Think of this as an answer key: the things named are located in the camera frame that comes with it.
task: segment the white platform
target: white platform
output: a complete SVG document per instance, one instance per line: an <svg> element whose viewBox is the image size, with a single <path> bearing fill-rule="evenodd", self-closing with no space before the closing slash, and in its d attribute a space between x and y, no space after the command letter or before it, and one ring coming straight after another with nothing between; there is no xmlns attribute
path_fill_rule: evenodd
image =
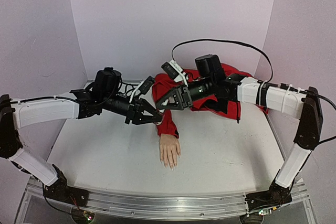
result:
<svg viewBox="0 0 336 224"><path fill-rule="evenodd" d="M153 124L123 116L68 120L48 159L70 185L129 194L212 195L267 189L283 159L264 114L242 104L242 120L173 111L180 133L178 168L164 168Z"/></svg>

